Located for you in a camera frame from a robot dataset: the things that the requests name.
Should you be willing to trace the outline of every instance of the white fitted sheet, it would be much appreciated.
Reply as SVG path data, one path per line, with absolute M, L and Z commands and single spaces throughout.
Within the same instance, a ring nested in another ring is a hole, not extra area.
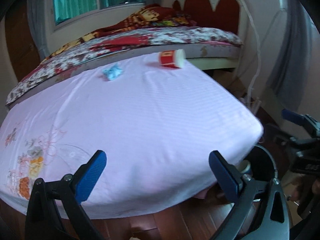
M 25 214 L 37 177 L 59 180 L 100 149 L 107 166 L 84 210 L 91 219 L 136 216 L 214 183 L 212 150 L 239 163 L 262 134 L 259 121 L 191 63 L 167 69 L 157 56 L 118 62 L 113 81 L 102 69 L 114 64 L 84 71 L 15 105 L 0 129 L 0 197 Z

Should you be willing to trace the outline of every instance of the window sill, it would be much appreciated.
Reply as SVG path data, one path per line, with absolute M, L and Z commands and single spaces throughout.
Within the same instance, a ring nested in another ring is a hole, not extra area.
M 81 20 L 82 18 L 85 18 L 87 16 L 90 16 L 90 15 L 93 15 L 93 14 L 100 14 L 100 13 L 104 13 L 106 11 L 109 11 L 109 10 L 114 10 L 114 9 L 118 9 L 118 8 L 126 8 L 126 7 L 135 7 L 135 6 L 144 6 L 145 3 L 143 2 L 140 2 L 140 3 L 129 3 L 129 4 L 120 4 L 120 5 L 114 5 L 114 6 L 109 6 L 107 8 L 104 8 L 104 9 L 100 9 L 100 10 L 93 10 L 93 11 L 90 11 L 90 12 L 87 12 L 87 13 L 84 13 L 84 14 L 81 14 L 79 16 L 76 16 L 76 17 L 73 17 L 72 19 L 69 19 L 69 20 L 66 20 L 58 25 L 55 25 L 54 28 L 53 28 L 53 32 L 57 31 L 58 29 L 62 28 L 62 27 L 65 27 L 71 23 L 74 23 L 78 20 Z

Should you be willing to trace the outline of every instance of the bolt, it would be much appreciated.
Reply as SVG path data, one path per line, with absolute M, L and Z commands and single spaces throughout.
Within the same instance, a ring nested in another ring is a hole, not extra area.
M 42 179 L 41 179 L 41 178 L 36 179 L 36 181 L 35 181 L 35 184 L 36 184 L 36 185 L 39 185 L 39 184 L 41 184 L 41 183 L 42 183 Z
M 72 174 L 67 174 L 67 175 L 64 175 L 63 180 L 70 181 L 72 179 L 72 177 L 73 177 Z
M 280 184 L 280 181 L 279 181 L 279 179 L 274 178 L 274 179 L 273 179 L 273 183 L 276 184 L 276 185 L 279 185 L 279 184 Z
M 252 179 L 249 174 L 244 174 L 244 175 L 242 176 L 242 178 L 243 178 L 244 180 L 247 180 L 247 181 L 250 181 L 250 180 Z

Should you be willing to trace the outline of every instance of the blue gripper pad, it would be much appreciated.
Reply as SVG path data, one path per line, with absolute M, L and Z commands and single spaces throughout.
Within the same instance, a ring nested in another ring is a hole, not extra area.
M 302 126 L 303 125 L 303 121 L 304 121 L 304 116 L 301 115 L 301 114 L 296 114 L 294 112 L 291 112 L 287 109 L 283 109 L 281 111 L 281 115 L 282 115 L 282 118 L 289 121 L 289 122 L 293 122 L 297 125 L 300 125 Z
M 237 179 L 238 171 L 236 168 L 228 164 L 218 151 L 212 151 L 210 153 L 209 165 L 226 198 L 230 202 L 237 203 L 239 192 L 242 189 L 241 174 L 239 173 L 239 178 Z
M 99 150 L 92 156 L 87 164 L 82 165 L 85 166 L 85 169 L 83 169 L 84 174 L 77 182 L 75 190 L 75 198 L 79 204 L 88 199 L 106 164 L 107 155 L 105 152 Z

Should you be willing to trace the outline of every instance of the brown door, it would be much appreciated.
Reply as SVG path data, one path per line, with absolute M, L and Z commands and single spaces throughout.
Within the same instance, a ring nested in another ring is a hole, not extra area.
M 40 64 L 27 17 L 27 0 L 15 0 L 5 15 L 5 36 L 13 70 L 18 81 Z

